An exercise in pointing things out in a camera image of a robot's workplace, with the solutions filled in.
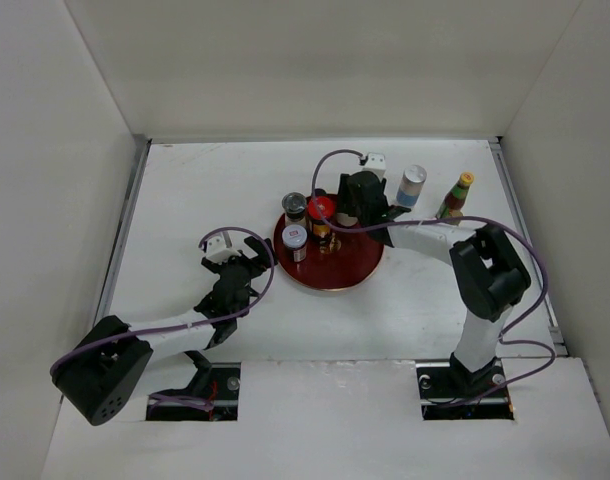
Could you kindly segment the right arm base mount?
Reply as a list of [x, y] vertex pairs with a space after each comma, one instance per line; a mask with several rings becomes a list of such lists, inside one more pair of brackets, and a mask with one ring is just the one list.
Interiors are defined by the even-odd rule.
[[514, 412], [500, 360], [473, 379], [448, 361], [419, 362], [416, 377], [421, 415], [426, 421], [513, 420]]

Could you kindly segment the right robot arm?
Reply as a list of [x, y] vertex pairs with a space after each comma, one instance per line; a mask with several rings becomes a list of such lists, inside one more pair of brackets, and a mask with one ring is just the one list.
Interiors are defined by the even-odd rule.
[[344, 176], [350, 211], [374, 241], [413, 250], [453, 269], [466, 318], [449, 358], [449, 384], [458, 399], [479, 393], [496, 361], [509, 314], [531, 286], [531, 277], [503, 229], [486, 223], [468, 229], [450, 223], [406, 225], [391, 206], [384, 182], [371, 171]]

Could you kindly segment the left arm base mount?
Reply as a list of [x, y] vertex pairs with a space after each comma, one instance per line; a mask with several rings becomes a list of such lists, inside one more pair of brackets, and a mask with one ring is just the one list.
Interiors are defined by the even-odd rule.
[[148, 397], [146, 421], [225, 422], [238, 419], [241, 364], [212, 363], [199, 351], [184, 353], [193, 376], [182, 388], [169, 388]]

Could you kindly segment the jar with white lid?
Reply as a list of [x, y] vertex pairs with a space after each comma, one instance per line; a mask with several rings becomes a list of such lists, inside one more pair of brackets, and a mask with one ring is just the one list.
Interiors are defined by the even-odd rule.
[[281, 234], [284, 247], [291, 253], [292, 261], [299, 263], [306, 258], [308, 232], [298, 224], [286, 226]]

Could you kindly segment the white bottle with black cap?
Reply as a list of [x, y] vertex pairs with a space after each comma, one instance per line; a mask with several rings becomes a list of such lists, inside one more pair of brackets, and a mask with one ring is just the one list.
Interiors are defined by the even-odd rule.
[[335, 220], [339, 226], [344, 228], [352, 228], [358, 222], [356, 217], [340, 211], [336, 212]]

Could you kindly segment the blue-labelled silver-capped shaker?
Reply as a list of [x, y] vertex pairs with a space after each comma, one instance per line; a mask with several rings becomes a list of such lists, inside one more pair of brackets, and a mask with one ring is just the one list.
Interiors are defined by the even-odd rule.
[[426, 179], [427, 172], [422, 166], [412, 165], [406, 168], [396, 193], [396, 203], [413, 209], [419, 200]]

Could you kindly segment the red-capped sauce jar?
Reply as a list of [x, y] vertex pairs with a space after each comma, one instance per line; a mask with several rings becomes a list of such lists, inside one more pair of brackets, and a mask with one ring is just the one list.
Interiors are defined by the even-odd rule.
[[329, 223], [335, 214], [335, 203], [328, 196], [311, 198], [307, 205], [309, 229], [312, 238], [321, 246], [331, 241], [332, 230]]

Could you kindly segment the glass grinder with black top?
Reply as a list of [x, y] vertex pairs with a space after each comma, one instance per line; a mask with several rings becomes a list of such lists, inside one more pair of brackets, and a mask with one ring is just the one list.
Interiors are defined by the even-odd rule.
[[307, 199], [299, 192], [287, 193], [282, 201], [281, 205], [284, 211], [284, 222], [286, 226], [300, 225], [304, 228], [307, 227]]

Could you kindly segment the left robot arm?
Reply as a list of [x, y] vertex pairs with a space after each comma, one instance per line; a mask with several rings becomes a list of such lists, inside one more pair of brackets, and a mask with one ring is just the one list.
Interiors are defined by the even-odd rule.
[[253, 280], [273, 275], [277, 263], [270, 239], [251, 231], [245, 235], [252, 256], [232, 248], [224, 229], [202, 239], [201, 263], [217, 280], [195, 307], [141, 329], [116, 315], [106, 316], [51, 366], [52, 383], [89, 424], [103, 425], [131, 398], [148, 395], [141, 386], [146, 369], [179, 354], [188, 356], [193, 364], [177, 371], [174, 383], [178, 391], [162, 387], [153, 397], [187, 408], [211, 409], [211, 401], [199, 398], [208, 390], [211, 373], [211, 364], [202, 353], [223, 344], [237, 330], [239, 319], [265, 294], [253, 288]]

